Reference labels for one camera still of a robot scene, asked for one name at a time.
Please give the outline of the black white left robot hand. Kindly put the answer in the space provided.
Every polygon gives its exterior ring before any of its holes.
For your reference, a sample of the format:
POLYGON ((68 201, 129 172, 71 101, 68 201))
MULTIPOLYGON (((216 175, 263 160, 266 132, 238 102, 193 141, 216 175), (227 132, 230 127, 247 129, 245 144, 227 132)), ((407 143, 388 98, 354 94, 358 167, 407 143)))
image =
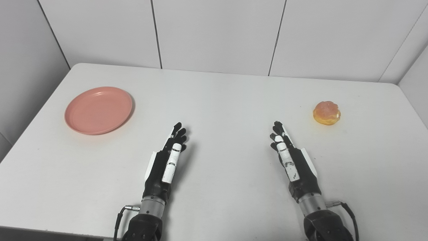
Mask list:
POLYGON ((159 198, 168 202, 171 184, 175 175, 181 152, 186 150, 186 128, 181 122, 174 125, 163 148, 156 152, 150 172, 145 179, 143 197, 159 198))

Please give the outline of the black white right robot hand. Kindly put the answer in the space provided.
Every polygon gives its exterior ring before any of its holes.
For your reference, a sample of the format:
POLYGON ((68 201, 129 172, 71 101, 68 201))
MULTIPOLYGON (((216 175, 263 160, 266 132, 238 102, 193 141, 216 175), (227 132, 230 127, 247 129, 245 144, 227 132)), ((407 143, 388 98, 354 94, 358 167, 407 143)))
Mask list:
POLYGON ((270 138, 273 141, 271 147, 277 152, 279 162, 289 179, 289 192, 292 198, 300 203, 305 195, 321 195, 312 161, 304 149, 295 147, 281 122, 274 122, 270 138))

